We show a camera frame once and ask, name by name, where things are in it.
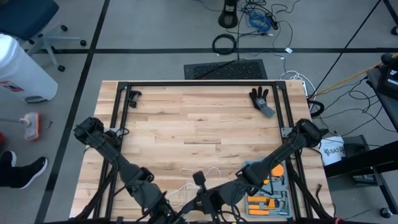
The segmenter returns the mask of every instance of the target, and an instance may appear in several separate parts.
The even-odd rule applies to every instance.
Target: concrete floor
[[[86,47],[78,43],[57,43],[57,49],[88,49],[100,18],[105,0],[57,0],[60,5],[58,14],[51,23],[60,22],[69,27],[69,31],[61,35],[79,36],[87,40]],[[212,9],[220,9],[222,1],[204,0]],[[268,1],[291,6],[293,0]],[[278,20],[288,21],[293,30],[291,48],[343,48],[364,21],[377,0],[305,0],[295,5],[293,13],[278,14]],[[396,10],[398,2],[391,1]],[[219,12],[206,10],[200,2],[192,0],[110,0],[109,8],[99,35],[97,49],[209,49],[213,39],[225,29],[217,23]],[[349,44],[348,48],[396,48],[398,37],[390,35],[394,21],[385,5],[380,3],[371,14],[362,29]],[[240,32],[253,29],[241,24]],[[289,41],[290,30],[282,24],[280,37],[275,42],[276,47],[284,47]],[[241,48],[271,47],[274,37],[247,37],[240,41]],[[183,65],[191,63],[223,62],[236,58],[236,55],[217,56],[215,54],[154,54],[156,51],[146,51],[146,54],[94,54],[92,61],[88,54],[57,54],[59,63],[66,67],[64,73],[59,72],[51,64],[48,55],[34,55],[43,68],[58,82],[59,90],[54,100],[37,105],[27,105],[21,101],[0,95],[0,116],[18,118],[28,111],[38,111],[43,116],[42,138],[37,142],[23,140],[22,128],[18,125],[0,123],[0,131],[7,136],[7,143],[1,149],[13,150],[18,155],[17,165],[30,164],[39,156],[49,159],[49,168],[35,182],[24,190],[0,189],[0,223],[33,223],[35,222],[40,203],[50,171],[53,167],[61,138],[70,115],[75,91],[81,80],[81,74],[88,70],[88,76],[81,95],[76,116],[70,120],[73,125],[92,116],[102,80],[182,80]],[[327,71],[339,57],[336,53],[295,53],[283,54],[286,57],[286,69],[296,70],[306,75],[314,85],[318,85]],[[359,71],[367,69],[380,62],[381,53],[343,54],[334,66],[329,77],[322,84],[324,89]],[[261,58],[269,79],[278,79],[283,72],[283,61],[269,53],[257,57],[241,54],[241,58]],[[359,90],[372,96],[374,93],[366,84]],[[322,95],[319,100],[329,105],[343,93],[334,91]],[[325,116],[349,108],[364,108],[366,102],[342,98],[325,112]],[[380,108],[375,104],[369,111],[374,114]],[[360,112],[345,114],[325,119],[331,130],[340,134],[347,133],[369,119]],[[384,110],[377,118],[386,128],[393,129]],[[376,122],[369,123],[351,133],[349,136],[363,134],[369,144],[385,144],[395,141],[396,133],[383,130]],[[70,213],[76,183],[83,159],[84,146],[72,135],[66,138],[65,156],[60,167],[57,183],[53,190],[50,206],[45,217],[46,222],[66,220]],[[384,174],[394,195],[398,195],[396,172]],[[331,196],[336,205],[337,216],[350,217],[364,210],[374,208],[368,213],[352,220],[373,223],[397,223],[398,218],[383,219],[378,210],[386,207],[386,203],[377,187],[357,188],[347,178],[329,180]]]

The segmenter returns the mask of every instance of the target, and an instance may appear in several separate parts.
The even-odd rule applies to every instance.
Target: black shoe
[[[14,167],[17,163],[17,155],[15,152],[6,151],[1,155],[0,158],[0,167]]]
[[[48,164],[49,161],[45,157],[40,157],[31,165],[25,166],[24,168],[26,169],[26,173],[22,177],[20,182],[21,187],[18,187],[18,189],[24,189],[29,186],[36,177],[45,171]]]

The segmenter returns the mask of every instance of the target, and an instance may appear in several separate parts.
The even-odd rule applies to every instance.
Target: white cable
[[[293,71],[293,70],[284,72],[283,74],[280,75],[279,79],[281,80],[282,77],[283,77],[284,75],[288,74],[288,73],[294,73],[294,75],[293,75],[292,77],[290,77],[289,80],[301,80],[301,81],[303,81],[303,82],[308,82],[308,83],[310,84],[310,86],[312,87],[312,89],[314,90],[314,92],[315,92],[314,95],[317,95],[317,93],[316,93],[316,91],[315,91],[315,87],[314,87],[314,85],[312,84],[312,82],[311,82],[305,75],[300,74],[299,72],[296,72],[296,71]]]
[[[215,169],[215,170],[218,171],[218,175],[219,175],[219,178],[220,178],[220,179],[218,180],[218,184],[220,184],[220,183],[221,183],[221,171],[220,171],[219,168],[217,168],[217,167],[212,167],[212,168],[210,168],[210,169],[206,172],[205,177],[206,177],[206,175],[207,175],[212,169]],[[193,169],[186,169],[186,168],[181,168],[181,169],[180,169],[180,172],[183,171],[183,170],[195,172]],[[179,205],[172,205],[172,207],[179,207],[179,206],[181,206],[181,205],[184,204],[184,202],[185,202],[185,190],[187,189],[187,186],[192,186],[192,187],[195,188],[195,189],[200,189],[199,186],[196,186],[196,185],[193,184],[193,183],[187,183],[187,184],[184,184],[182,187],[180,187],[178,190],[175,190],[175,191],[169,193],[168,197],[170,197],[170,195],[176,194],[176,193],[179,192],[180,190],[183,190],[183,191],[184,191],[184,193],[183,193],[183,198],[182,198],[182,202],[181,202]]]

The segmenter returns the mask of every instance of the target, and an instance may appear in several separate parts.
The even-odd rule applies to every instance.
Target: yellow cable
[[[379,66],[379,65],[381,65],[381,63],[379,63],[379,64],[377,64],[377,65],[374,65],[373,67],[371,67],[371,68],[369,68],[369,69],[376,68],[376,67]],[[344,82],[348,82],[348,81],[350,81],[350,80],[352,80],[352,79],[354,79],[354,78],[356,78],[356,77],[358,77],[358,76],[364,74],[364,73],[365,73],[366,71],[368,71],[369,69],[360,71],[360,72],[358,72],[357,74],[355,74],[355,75],[353,75],[353,76],[351,76],[351,77],[348,77],[348,78],[346,78],[346,79],[344,79],[344,80],[342,80],[342,81],[340,81],[340,82],[338,82],[338,83],[336,83],[336,84],[334,84],[334,85],[332,85],[332,86],[329,86],[328,88],[326,88],[326,89],[324,89],[324,90],[322,90],[322,91],[319,91],[315,96],[321,95],[322,93],[324,93],[324,92],[326,92],[326,91],[329,91],[329,90],[331,90],[332,88],[334,88],[334,87],[336,87],[336,86],[338,86],[338,85],[340,85],[340,84],[342,84],[342,83],[344,83]]]

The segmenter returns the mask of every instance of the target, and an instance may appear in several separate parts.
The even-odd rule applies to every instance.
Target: tool tray
[[[257,161],[246,161],[244,166],[252,164]],[[284,173],[281,177],[272,177],[272,186],[274,187],[274,194],[269,195],[264,192],[258,191],[253,197],[249,197],[247,194],[244,196],[246,203],[246,215],[250,218],[290,218],[292,217],[292,202],[290,199],[289,192],[289,178],[286,172],[285,162],[281,165],[284,168]],[[271,183],[264,184],[262,189],[271,192]],[[258,214],[264,213],[268,210],[269,215],[252,215],[253,212]]]

